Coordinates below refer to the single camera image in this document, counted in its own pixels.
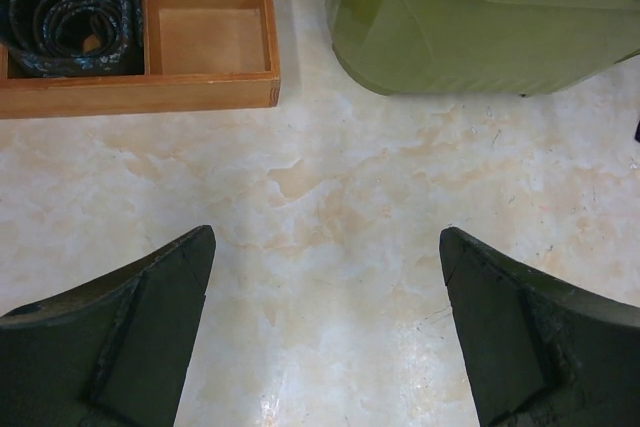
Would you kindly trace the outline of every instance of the wooden box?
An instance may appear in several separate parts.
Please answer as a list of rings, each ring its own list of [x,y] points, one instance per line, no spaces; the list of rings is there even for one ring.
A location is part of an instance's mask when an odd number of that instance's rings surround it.
[[[143,0],[143,7],[144,75],[25,78],[0,44],[0,117],[276,105],[273,0]]]

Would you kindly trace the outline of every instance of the tray compartment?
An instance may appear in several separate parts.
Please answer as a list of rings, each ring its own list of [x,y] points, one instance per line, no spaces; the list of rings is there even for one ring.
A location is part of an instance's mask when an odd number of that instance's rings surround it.
[[[264,0],[147,0],[151,74],[271,69]]]
[[[140,75],[140,73],[127,74],[127,77],[130,75]],[[28,76],[22,70],[22,67],[20,67],[20,65],[15,60],[13,60],[13,58],[9,55],[7,48],[4,45],[0,44],[0,80],[3,80],[3,79],[33,79],[33,80],[40,80],[40,81],[47,80],[47,79],[42,79],[40,77],[34,78],[34,77]]]

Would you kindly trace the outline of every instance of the rolled belt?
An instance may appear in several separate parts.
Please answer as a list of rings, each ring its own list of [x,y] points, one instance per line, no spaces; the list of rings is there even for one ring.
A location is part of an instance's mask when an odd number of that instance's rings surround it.
[[[32,77],[144,72],[141,0],[0,0],[0,40]]]

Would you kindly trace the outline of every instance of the green plastic basket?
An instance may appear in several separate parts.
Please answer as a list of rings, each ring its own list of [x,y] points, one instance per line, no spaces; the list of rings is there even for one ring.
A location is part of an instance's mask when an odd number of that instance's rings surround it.
[[[640,0],[327,0],[334,51],[364,87],[550,93],[640,48]]]

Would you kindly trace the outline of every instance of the marble floor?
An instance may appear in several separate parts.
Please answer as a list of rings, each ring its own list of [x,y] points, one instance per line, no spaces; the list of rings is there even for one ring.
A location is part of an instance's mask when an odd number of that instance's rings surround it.
[[[1,121],[0,311],[211,224],[177,426],[478,425],[439,233],[640,306],[640,59],[552,96],[384,98],[323,2],[276,0],[275,109]]]

